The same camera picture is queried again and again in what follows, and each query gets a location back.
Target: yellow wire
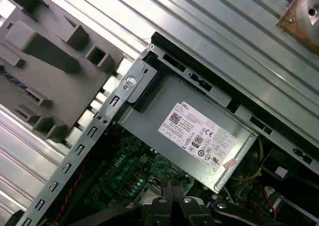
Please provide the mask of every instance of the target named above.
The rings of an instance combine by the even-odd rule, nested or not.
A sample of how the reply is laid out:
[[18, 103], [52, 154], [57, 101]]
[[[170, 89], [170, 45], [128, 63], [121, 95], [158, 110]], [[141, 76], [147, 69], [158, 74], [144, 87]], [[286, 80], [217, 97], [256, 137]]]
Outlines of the yellow wire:
[[[260, 137], [258, 138], [258, 142], [259, 142], [259, 159], [260, 159], [260, 162], [263, 160], [264, 158], [264, 148], [263, 148], [263, 144], [261, 142], [261, 139]], [[247, 178], [235, 178], [235, 177], [231, 177], [232, 179], [234, 180], [237, 180], [237, 181], [241, 181], [241, 182], [248, 182], [248, 181], [251, 181], [253, 179], [255, 179], [261, 172], [261, 168], [258, 167], [258, 170], [255, 174], [253, 174], [252, 176], [250, 177], [247, 177]]]

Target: dell logo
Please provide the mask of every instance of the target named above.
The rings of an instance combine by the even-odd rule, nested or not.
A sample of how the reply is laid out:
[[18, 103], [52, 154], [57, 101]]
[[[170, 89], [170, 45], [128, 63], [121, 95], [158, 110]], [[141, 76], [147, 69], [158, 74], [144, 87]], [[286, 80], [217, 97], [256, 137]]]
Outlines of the dell logo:
[[189, 110], [188, 105], [186, 105], [185, 103], [183, 103], [181, 106], [182, 106], [183, 108]]

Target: red wire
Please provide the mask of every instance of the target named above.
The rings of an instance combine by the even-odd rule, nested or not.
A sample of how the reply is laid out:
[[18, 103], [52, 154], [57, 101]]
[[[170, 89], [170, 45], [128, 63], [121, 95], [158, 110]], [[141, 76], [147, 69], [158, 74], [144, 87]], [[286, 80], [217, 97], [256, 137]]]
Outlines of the red wire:
[[50, 223], [50, 225], [55, 224], [62, 217], [62, 214], [63, 214], [64, 210], [66, 209], [66, 206], [69, 203], [69, 198], [71, 197], [71, 195], [73, 193], [73, 190], [78, 186], [79, 181], [82, 179], [82, 174], [83, 174], [83, 172], [85, 170], [86, 163], [89, 161], [89, 158], [90, 158], [90, 153], [86, 156], [86, 159], [85, 159], [84, 163], [82, 164], [82, 169], [81, 169], [81, 171], [79, 173], [79, 176], [78, 176], [77, 180], [74, 182], [73, 186], [70, 188], [69, 194], [64, 200], [64, 204], [61, 207], [61, 210], [60, 210], [60, 212], [58, 214], [58, 217], [54, 221], [52, 221]]
[[246, 206], [250, 206], [252, 207], [254, 210], [256, 210], [257, 213], [259, 213], [261, 216], [263, 216], [264, 218], [268, 218], [266, 215], [264, 215], [256, 206], [251, 205], [251, 204], [247, 204], [247, 203], [240, 203], [239, 206], [242, 206], [244, 208], [247, 208]]
[[262, 193], [263, 193], [263, 196], [264, 196], [264, 198], [266, 199], [267, 203], [269, 204], [269, 206], [271, 207], [271, 209], [272, 209], [273, 212], [274, 212], [273, 220], [276, 220], [276, 218], [277, 218], [277, 212], [276, 212], [276, 210], [275, 210], [273, 204], [272, 204], [272, 203], [270, 202], [270, 200], [267, 198], [267, 194], [266, 194], [265, 188], [262, 189]]

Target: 80 plus logo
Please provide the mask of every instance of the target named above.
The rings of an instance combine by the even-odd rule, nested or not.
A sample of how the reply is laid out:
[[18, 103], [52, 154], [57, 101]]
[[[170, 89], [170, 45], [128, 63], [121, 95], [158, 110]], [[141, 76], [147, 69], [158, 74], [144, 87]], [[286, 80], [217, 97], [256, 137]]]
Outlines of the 80 plus logo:
[[202, 137], [200, 137], [199, 135], [197, 135], [191, 144], [193, 146], [195, 146], [196, 148], [198, 148], [198, 147], [200, 147], [200, 145], [202, 144], [203, 141], [204, 141], [204, 139]]

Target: black plastic part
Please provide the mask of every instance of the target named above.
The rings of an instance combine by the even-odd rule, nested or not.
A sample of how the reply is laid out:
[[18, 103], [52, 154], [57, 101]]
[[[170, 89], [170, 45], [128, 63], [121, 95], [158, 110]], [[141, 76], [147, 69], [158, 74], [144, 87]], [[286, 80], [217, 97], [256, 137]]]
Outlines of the black plastic part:
[[271, 115], [269, 112], [264, 110], [257, 103], [252, 101], [246, 95], [234, 88], [231, 84], [229, 84], [224, 79], [219, 77], [217, 74], [212, 72], [206, 66], [197, 61], [195, 58], [191, 57], [185, 51], [181, 50], [179, 47], [177, 47], [172, 42], [167, 40], [165, 37], [160, 35], [158, 32], [153, 34], [152, 43], [166, 51], [169, 55], [174, 56], [173, 60], [177, 62], [179, 65], [185, 65], [193, 71], [195, 71], [199, 76], [204, 76], [209, 83], [213, 84], [214, 86], [224, 91], [226, 94], [230, 95], [237, 103], [243, 105], [245, 108], [251, 111], [257, 118], [262, 120], [271, 128], [278, 131], [280, 134], [288, 138], [296, 145], [302, 147], [303, 150], [307, 152], [309, 155], [319, 160], [319, 148], [317, 148], [309, 141], [304, 139], [302, 136], [294, 132], [291, 128], [283, 124], [275, 116]]
[[5, 223], [4, 226], [15, 226], [19, 220], [22, 218], [24, 212], [22, 210], [19, 210], [15, 212], [10, 219]]
[[17, 8], [0, 27], [0, 103], [61, 142], [123, 54], [51, 0], [9, 1]]

